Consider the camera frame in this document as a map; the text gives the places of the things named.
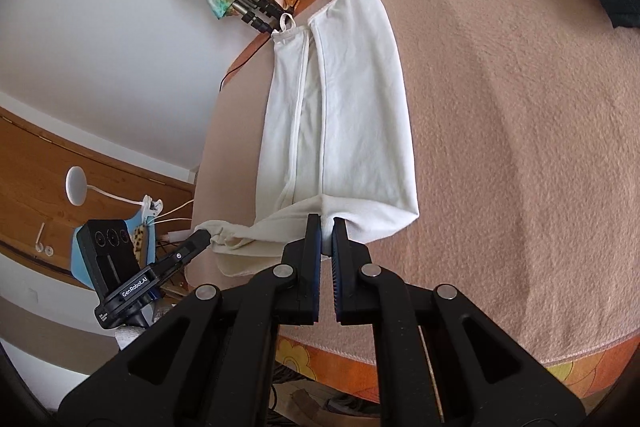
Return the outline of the white camisole top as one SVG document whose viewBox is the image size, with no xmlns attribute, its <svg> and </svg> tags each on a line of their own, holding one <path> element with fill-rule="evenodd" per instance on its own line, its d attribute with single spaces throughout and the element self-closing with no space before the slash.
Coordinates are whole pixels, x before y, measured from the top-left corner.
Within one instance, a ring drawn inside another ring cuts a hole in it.
<svg viewBox="0 0 640 427">
<path fill-rule="evenodd" d="M 283 15 L 257 166 L 255 220 L 209 220 L 217 267 L 246 277 L 276 265 L 313 213 L 360 243 L 419 217 L 404 75 L 381 0 L 331 0 L 298 24 Z"/>
</svg>

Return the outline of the wooden furniture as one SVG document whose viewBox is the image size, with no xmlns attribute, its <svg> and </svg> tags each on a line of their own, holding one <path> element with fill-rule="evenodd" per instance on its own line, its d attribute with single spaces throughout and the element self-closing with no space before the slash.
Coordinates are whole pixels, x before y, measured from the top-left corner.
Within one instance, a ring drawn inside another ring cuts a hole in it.
<svg viewBox="0 0 640 427">
<path fill-rule="evenodd" d="M 156 235 L 190 227 L 194 185 L 88 150 L 1 111 L 1 252 L 55 280 L 70 271 L 75 229 L 128 219 L 149 195 L 163 202 Z"/>
</svg>

